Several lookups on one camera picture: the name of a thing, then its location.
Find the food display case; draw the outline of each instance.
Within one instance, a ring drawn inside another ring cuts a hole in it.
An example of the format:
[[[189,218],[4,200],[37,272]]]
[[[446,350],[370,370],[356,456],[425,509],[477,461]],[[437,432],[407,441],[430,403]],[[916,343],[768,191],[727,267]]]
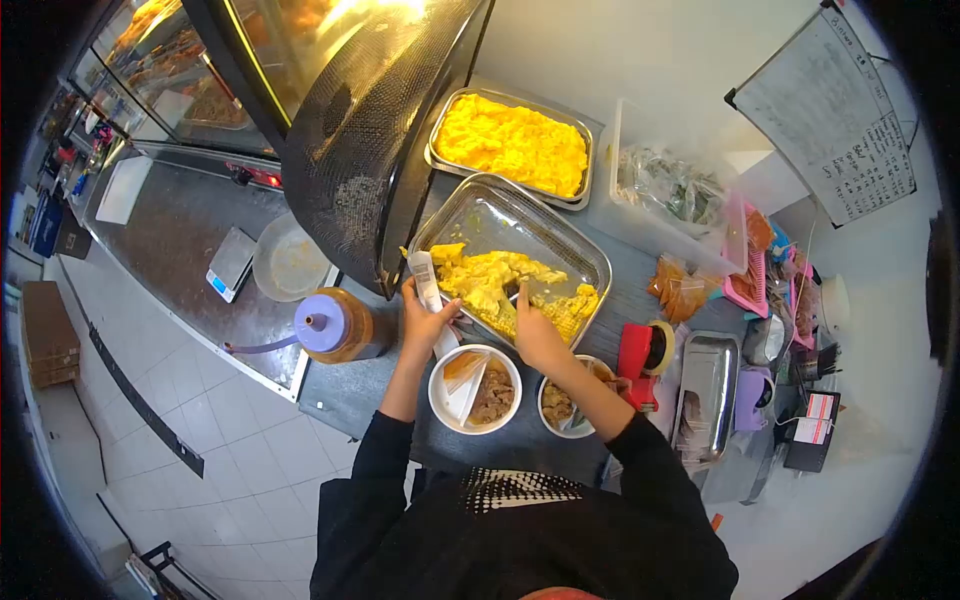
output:
[[[385,13],[426,21],[443,3],[106,0],[67,79],[141,152],[282,187],[286,134],[347,41]]]

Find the black mesh food cover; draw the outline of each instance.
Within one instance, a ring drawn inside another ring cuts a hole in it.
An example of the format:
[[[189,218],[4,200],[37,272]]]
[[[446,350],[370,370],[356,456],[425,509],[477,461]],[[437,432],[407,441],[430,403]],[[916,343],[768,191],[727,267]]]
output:
[[[282,156],[300,226],[345,275],[389,298],[430,182],[423,158],[466,83],[491,0],[381,3],[321,72]]]

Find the black sleeve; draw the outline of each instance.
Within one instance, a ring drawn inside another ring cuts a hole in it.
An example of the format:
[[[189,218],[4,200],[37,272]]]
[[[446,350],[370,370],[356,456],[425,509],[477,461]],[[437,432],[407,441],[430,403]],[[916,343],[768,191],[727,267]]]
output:
[[[413,431],[413,423],[377,411],[353,460],[351,477],[320,486],[312,600],[336,596],[406,510],[403,481]]]
[[[663,435],[640,413],[607,448],[623,464],[620,492],[631,504],[697,529],[713,529],[700,491]]]

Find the white tiled floor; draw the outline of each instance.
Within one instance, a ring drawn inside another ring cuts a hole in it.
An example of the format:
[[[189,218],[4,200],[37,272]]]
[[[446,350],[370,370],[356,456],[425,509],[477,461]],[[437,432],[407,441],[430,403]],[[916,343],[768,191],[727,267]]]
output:
[[[83,340],[77,387],[104,446],[106,496],[138,550],[169,540],[224,598],[307,598],[320,484],[348,476],[358,444],[191,338],[96,244],[86,261],[63,264],[121,369],[204,457],[201,479],[120,394],[50,261],[47,278],[60,285]]]

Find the countertop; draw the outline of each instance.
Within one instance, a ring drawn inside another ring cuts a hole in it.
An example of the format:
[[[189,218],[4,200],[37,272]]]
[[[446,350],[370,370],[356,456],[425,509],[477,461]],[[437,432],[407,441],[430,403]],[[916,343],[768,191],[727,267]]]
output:
[[[114,166],[84,190],[85,196],[89,190],[83,200],[84,226],[164,308],[213,347],[223,342],[255,346],[293,334],[297,305],[264,296],[252,274],[230,304],[205,280],[230,228],[257,239],[271,221],[289,211],[283,194],[155,161],[127,224],[97,221]],[[241,368],[289,388],[300,346],[233,358]]]
[[[582,120],[598,139],[602,126]],[[422,156],[422,149],[414,152],[414,156]],[[95,189],[88,186],[91,189],[84,207],[85,223],[97,241],[172,316],[206,339],[211,348],[224,341],[236,345],[264,344],[293,332],[295,302],[266,298],[250,279],[236,301],[226,304],[204,280],[210,259],[229,228],[236,225],[256,239],[276,216],[288,210],[282,194],[241,188],[229,180],[155,162],[129,222],[120,226],[94,218],[109,175],[107,169],[96,180]],[[442,172],[434,174],[423,221],[436,212],[461,180]],[[607,301],[577,351],[614,367],[624,323],[645,324],[660,312],[658,301],[646,293],[657,259],[590,227],[588,212],[589,206],[581,212],[563,215],[607,254],[613,277]],[[399,324],[402,306],[398,295],[387,301],[347,277],[339,285]],[[746,329],[742,317],[739,308],[720,299],[709,302],[687,324],[692,329],[734,333],[742,339]],[[343,365],[309,361],[299,394],[302,412],[354,438],[362,437],[393,374],[401,340],[402,331],[397,343],[374,359]],[[247,367],[248,374],[262,373],[257,378],[265,385],[286,387],[296,383],[299,357],[299,346],[234,356]],[[536,406],[540,374],[525,367],[515,355],[514,358],[523,380],[520,408],[507,425],[485,436],[457,434],[434,417],[425,390],[433,367],[431,361],[420,383],[412,458],[432,468],[521,468],[594,485],[608,457],[606,448],[595,436],[565,440],[550,433],[540,421]]]
[[[436,212],[461,180],[446,173],[435,174],[424,220]],[[607,254],[613,278],[607,301],[577,352],[596,356],[615,367],[623,325],[646,324],[660,312],[657,299],[646,292],[657,259],[592,228],[587,223],[588,210],[589,207],[563,215]],[[401,308],[399,298],[387,302],[349,279],[345,279],[341,287],[371,308],[386,311],[396,319]],[[691,329],[733,333],[741,340],[746,331],[743,311],[724,299],[709,302],[687,324]],[[371,360],[344,365],[311,363],[300,392],[300,409],[354,438],[362,437],[393,374],[398,354],[399,342],[383,356]],[[455,433],[433,415],[426,399],[426,383],[434,365],[431,361],[420,382],[414,460],[447,470],[464,465],[536,470],[593,485],[606,461],[607,449],[595,436],[564,440],[547,431],[536,405],[540,374],[523,365],[515,354],[513,357],[523,381],[520,408],[509,423],[484,436]]]

